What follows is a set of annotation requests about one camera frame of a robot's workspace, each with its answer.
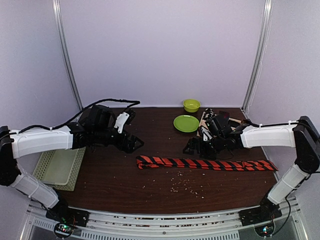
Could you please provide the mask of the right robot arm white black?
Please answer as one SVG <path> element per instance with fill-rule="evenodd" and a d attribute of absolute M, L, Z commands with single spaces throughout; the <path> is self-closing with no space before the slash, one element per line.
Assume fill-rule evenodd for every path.
<path fill-rule="evenodd" d="M 226 111 L 215 114 L 207 109 L 197 132 L 197 136 L 188 140 L 184 154 L 199 154 L 202 158 L 215 160 L 223 150 L 262 148 L 265 151 L 281 150 L 281 156 L 288 153 L 295 157 L 257 208 L 256 216 L 261 221 L 268 220 L 276 212 L 275 206 L 320 167 L 320 133 L 306 115 L 284 123 L 257 124 L 250 119 L 231 118 Z"/>

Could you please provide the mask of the red navy striped tie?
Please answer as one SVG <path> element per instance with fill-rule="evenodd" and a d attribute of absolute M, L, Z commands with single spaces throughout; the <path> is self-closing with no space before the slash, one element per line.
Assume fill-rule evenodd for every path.
<path fill-rule="evenodd" d="M 226 160 L 200 160 L 189 158 L 165 158 L 155 156 L 139 155 L 136 157 L 136 164 L 139 169 L 176 167 L 191 168 L 214 171 L 277 171 L 277 167 L 268 160 L 257 161 L 226 161 Z"/>

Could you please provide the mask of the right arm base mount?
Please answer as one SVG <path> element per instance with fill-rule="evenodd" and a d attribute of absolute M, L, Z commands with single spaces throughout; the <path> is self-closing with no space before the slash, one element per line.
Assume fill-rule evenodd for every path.
<path fill-rule="evenodd" d="M 257 207 L 241 210 L 238 212 L 242 226 L 255 225 L 282 216 L 279 204 L 270 200 L 262 200 Z"/>

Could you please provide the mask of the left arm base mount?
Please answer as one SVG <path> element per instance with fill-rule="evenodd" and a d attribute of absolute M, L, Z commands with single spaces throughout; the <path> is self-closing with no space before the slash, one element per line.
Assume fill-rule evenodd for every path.
<path fill-rule="evenodd" d="M 65 200 L 59 200 L 52 208 L 44 207 L 44 209 L 48 219 L 76 227 L 86 227 L 90 216 L 86 210 L 69 207 Z"/>

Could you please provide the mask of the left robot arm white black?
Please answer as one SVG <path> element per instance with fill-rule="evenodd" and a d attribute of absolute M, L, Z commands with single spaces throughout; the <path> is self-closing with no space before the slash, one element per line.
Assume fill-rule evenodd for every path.
<path fill-rule="evenodd" d="M 118 116 L 107 106 L 93 105 L 88 116 L 80 121 L 68 121 L 61 126 L 29 126 L 22 130 L 0 128 L 0 184 L 13 187 L 40 202 L 61 222 L 72 218 L 68 203 L 56 190 L 18 166 L 23 156 L 53 150 L 76 150 L 91 146 L 115 146 L 131 154 L 144 145 L 137 136 L 129 134 L 125 125 L 131 123 L 135 112 L 129 108 Z"/>

